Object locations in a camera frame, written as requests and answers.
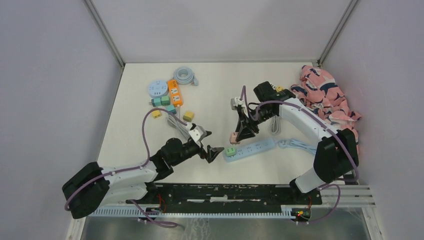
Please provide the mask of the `round blue power socket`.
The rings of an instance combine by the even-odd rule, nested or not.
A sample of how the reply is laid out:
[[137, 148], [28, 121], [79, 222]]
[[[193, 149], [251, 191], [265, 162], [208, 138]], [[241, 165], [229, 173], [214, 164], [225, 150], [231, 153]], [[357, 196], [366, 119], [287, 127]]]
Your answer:
[[161, 98], [169, 94], [168, 82], [165, 80], [154, 80], [147, 87], [148, 95], [151, 98]]

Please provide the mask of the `yellow USB charger plug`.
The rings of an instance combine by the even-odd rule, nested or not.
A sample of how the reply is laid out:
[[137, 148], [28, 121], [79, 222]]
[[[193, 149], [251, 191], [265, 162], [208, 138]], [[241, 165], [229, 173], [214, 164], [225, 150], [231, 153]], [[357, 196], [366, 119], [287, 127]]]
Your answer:
[[162, 112], [161, 112], [161, 110], [153, 110], [153, 111], [151, 112], [151, 116], [152, 116], [154, 119], [157, 119], [157, 118], [159, 118], [159, 117], [161, 117], [161, 116], [162, 116]]

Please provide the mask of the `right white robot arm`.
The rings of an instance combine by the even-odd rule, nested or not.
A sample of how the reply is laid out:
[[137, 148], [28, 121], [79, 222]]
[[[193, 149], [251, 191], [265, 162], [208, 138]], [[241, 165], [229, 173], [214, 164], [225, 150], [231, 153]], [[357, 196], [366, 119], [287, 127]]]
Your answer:
[[277, 91], [268, 81], [253, 91], [259, 101], [255, 108], [249, 108], [245, 88], [239, 97], [230, 100], [232, 110], [238, 114], [235, 142], [255, 137], [259, 124], [278, 116], [316, 145], [312, 167], [289, 183], [288, 196], [293, 203], [302, 204], [309, 198], [309, 192], [342, 181], [343, 175], [350, 171], [359, 176], [356, 138], [350, 129], [331, 126], [305, 107], [290, 90]]

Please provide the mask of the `orange power strip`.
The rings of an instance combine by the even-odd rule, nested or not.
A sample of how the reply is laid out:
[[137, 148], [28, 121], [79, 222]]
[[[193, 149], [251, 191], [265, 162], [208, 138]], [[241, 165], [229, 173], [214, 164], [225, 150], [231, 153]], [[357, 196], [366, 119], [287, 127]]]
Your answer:
[[181, 107], [184, 102], [177, 81], [175, 79], [171, 79], [167, 82], [167, 86], [171, 104], [174, 107]]

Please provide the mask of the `long blue power strip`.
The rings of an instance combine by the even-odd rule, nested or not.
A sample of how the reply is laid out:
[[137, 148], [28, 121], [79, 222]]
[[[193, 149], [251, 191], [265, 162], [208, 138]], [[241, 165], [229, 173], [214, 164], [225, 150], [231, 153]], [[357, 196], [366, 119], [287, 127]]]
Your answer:
[[232, 156], [232, 157], [226, 157], [225, 155], [225, 150], [223, 152], [223, 157], [225, 159], [226, 162], [231, 163], [231, 162], [235, 162], [247, 157], [251, 157], [254, 155], [258, 155], [260, 153], [269, 151], [271, 149], [273, 149], [276, 146], [276, 142], [274, 141], [273, 138], [267, 138], [264, 140], [260, 140], [248, 145], [244, 145], [244, 146], [238, 146], [235, 147], [236, 148], [236, 155]]

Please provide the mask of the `green plug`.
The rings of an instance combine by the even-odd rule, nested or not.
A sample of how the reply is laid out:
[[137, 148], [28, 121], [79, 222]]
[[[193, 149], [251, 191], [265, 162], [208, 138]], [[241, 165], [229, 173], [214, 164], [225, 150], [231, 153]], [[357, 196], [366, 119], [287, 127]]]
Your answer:
[[225, 149], [225, 156], [230, 158], [237, 154], [237, 149], [235, 147], [228, 147]]
[[165, 95], [160, 98], [160, 102], [162, 106], [169, 106], [171, 104], [170, 97]]

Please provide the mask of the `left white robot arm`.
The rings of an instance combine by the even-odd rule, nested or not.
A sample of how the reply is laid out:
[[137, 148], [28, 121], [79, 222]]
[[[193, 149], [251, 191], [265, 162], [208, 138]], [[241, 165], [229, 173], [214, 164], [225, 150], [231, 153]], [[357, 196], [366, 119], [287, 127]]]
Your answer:
[[156, 200], [156, 182], [173, 174], [173, 168], [199, 156], [212, 163], [224, 147], [204, 147], [201, 140], [211, 131], [194, 130], [194, 137], [183, 143], [170, 138], [144, 163], [124, 167], [101, 167], [97, 162], [86, 164], [62, 186], [66, 199], [64, 209], [74, 219], [81, 219], [99, 207], [120, 201], [142, 200], [149, 204]]

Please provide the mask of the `pink plug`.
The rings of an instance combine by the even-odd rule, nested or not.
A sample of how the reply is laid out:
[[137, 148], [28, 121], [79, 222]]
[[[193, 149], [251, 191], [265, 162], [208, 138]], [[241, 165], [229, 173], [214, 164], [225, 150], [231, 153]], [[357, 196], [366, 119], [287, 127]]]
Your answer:
[[238, 132], [232, 132], [229, 137], [229, 143], [231, 145], [238, 145], [240, 142], [237, 141]]

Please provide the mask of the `teal USB charger plug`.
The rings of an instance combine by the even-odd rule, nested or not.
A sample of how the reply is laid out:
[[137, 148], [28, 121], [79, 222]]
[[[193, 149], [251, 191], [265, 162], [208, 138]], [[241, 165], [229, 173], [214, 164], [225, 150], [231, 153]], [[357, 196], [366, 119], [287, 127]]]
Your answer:
[[150, 104], [151, 104], [153, 107], [159, 107], [159, 106], [162, 106], [161, 98], [160, 98], [160, 97], [159, 97], [159, 98], [152, 98], [152, 99], [151, 99], [151, 101], [150, 101]]

